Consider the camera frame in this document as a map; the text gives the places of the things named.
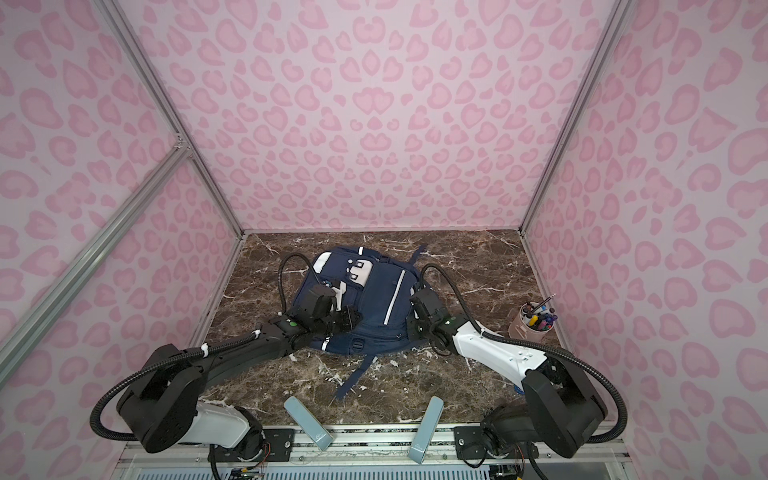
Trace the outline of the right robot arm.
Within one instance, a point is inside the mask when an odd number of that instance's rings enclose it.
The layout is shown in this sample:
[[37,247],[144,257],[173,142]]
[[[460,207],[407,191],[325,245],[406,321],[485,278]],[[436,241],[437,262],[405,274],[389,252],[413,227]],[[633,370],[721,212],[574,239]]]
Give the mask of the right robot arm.
[[597,368],[559,347],[511,339],[482,326],[463,296],[453,313],[427,282],[434,263],[420,272],[413,295],[415,332],[440,354],[474,360],[510,380],[523,391],[522,405],[505,404],[481,421],[473,448],[483,457],[518,455],[544,443],[561,457],[571,458],[585,444],[602,444],[624,433],[629,420],[617,387]]

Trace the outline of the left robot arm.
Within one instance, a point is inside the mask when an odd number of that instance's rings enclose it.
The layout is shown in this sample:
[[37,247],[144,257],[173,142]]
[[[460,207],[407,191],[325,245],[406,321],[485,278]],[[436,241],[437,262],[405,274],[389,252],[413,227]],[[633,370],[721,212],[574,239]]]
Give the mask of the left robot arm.
[[99,437],[137,441],[148,453],[177,444],[206,444],[212,454],[251,460],[264,450],[264,433],[243,407],[201,401],[205,391],[262,363],[288,357],[313,341],[352,331],[361,314],[343,302],[344,286],[316,278],[288,310],[251,332],[220,343],[180,350],[166,344],[143,368],[110,388],[93,407],[89,425]]

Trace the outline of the navy blue student backpack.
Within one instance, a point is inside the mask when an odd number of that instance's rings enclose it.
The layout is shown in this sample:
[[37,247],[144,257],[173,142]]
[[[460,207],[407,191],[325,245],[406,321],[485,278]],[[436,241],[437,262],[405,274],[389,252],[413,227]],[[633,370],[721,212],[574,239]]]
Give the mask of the navy blue student backpack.
[[409,260],[400,261],[364,246],[337,246],[308,263],[309,272],[295,294],[294,307],[304,302],[313,287],[326,286],[325,281],[338,279],[347,286],[342,307],[354,307],[363,316],[351,332],[321,333],[310,343],[315,350],[364,357],[358,369],[338,388],[338,401],[358,383],[376,357],[424,343],[422,339],[409,338],[408,317],[409,299],[421,280],[416,262],[425,249],[421,245]]

